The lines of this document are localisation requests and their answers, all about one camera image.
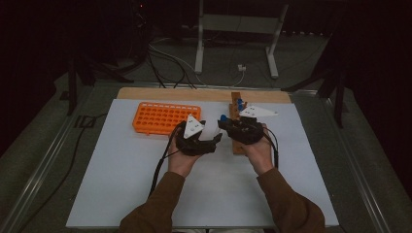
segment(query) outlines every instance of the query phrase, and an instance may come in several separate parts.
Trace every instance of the floor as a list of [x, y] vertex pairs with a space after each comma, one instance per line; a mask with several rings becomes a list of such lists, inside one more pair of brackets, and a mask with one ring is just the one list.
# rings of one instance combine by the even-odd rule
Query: floor
[[[160, 58], [161, 53], [178, 57], [197, 88], [279, 90], [310, 76], [327, 38], [281, 35], [275, 49], [280, 71], [276, 80], [270, 78], [265, 60], [264, 47], [268, 43], [267, 37], [245, 40], [245, 37], [216, 34], [205, 41], [203, 73], [197, 76], [192, 71], [195, 39], [156, 38], [150, 48], [152, 64], [167, 87], [173, 87], [184, 73], [176, 63]], [[237, 70], [238, 64], [246, 66], [244, 73]], [[22, 224], [24, 228], [19, 232], [117, 231], [65, 227], [104, 117], [84, 131], [76, 122], [78, 116], [107, 113], [123, 86], [157, 87], [159, 82], [149, 62], [125, 75], [134, 83], [119, 83], [97, 72], [96, 77], [95, 86], [79, 84], [79, 106], [71, 116], [66, 115], [68, 102], [59, 99], [67, 90], [67, 75], [58, 79], [57, 93], [0, 158], [1, 232], [17, 232]], [[184, 79], [177, 87], [189, 88], [188, 83]], [[301, 116], [340, 222], [340, 226], [329, 227], [326, 232], [412, 232], [411, 201], [351, 90], [345, 90], [344, 128], [340, 129], [331, 117], [333, 96], [320, 99], [315, 95], [321, 83], [291, 93], [291, 99]], [[44, 158], [49, 159], [45, 174], [36, 173]], [[60, 183], [67, 171], [70, 171], [67, 179]], [[27, 186], [35, 191], [23, 192]]]

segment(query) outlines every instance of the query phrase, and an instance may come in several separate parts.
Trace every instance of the white plastic piece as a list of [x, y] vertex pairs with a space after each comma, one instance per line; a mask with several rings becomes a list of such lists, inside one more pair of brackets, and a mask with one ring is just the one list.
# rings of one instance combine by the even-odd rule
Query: white plastic piece
[[277, 112], [266, 110], [257, 106], [248, 106], [246, 109], [239, 113], [239, 116], [241, 117], [270, 117], [277, 115]]
[[183, 137], [188, 139], [189, 137], [193, 136], [194, 134], [203, 130], [205, 126], [197, 121], [192, 115], [188, 115], [188, 120], [186, 121], [186, 128], [185, 134]]

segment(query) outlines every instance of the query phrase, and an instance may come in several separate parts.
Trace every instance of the forearm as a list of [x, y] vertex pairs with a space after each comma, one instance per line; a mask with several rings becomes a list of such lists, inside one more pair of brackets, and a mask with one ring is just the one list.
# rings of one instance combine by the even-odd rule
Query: forearm
[[274, 168], [257, 178], [263, 190], [273, 221], [281, 232], [325, 232], [325, 217], [313, 202], [294, 192]]
[[165, 173], [147, 202], [121, 221], [120, 232], [170, 233], [184, 182], [185, 178], [176, 173]]

